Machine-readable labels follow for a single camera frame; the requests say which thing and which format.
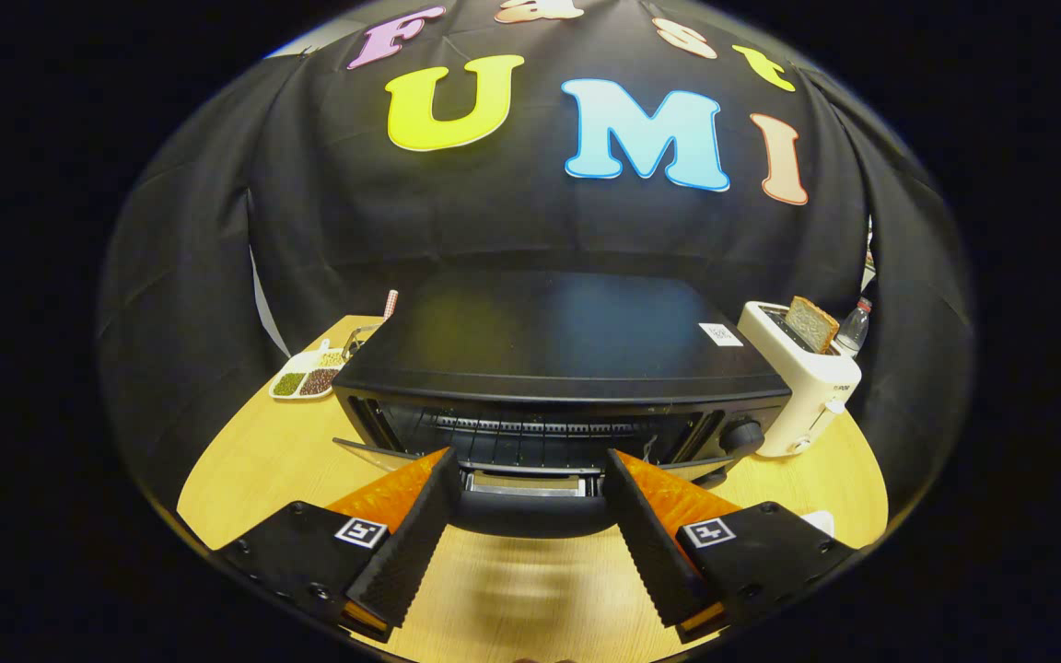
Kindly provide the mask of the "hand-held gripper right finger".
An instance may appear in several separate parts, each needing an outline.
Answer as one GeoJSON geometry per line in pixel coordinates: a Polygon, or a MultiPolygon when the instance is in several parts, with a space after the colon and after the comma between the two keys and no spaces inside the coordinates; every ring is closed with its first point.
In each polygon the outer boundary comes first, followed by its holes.
{"type": "Polygon", "coordinates": [[[621,450],[605,501],[662,624],[689,643],[792,607],[855,549],[775,501],[741,507],[621,450]]]}

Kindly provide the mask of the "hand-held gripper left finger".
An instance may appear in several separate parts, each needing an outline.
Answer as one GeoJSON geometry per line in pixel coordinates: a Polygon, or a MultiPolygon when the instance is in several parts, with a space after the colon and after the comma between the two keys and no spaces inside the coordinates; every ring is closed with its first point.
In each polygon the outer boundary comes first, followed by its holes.
{"type": "Polygon", "coordinates": [[[460,465],[442,448],[327,506],[292,501],[218,555],[288,609],[384,643],[459,501],[460,465]]]}

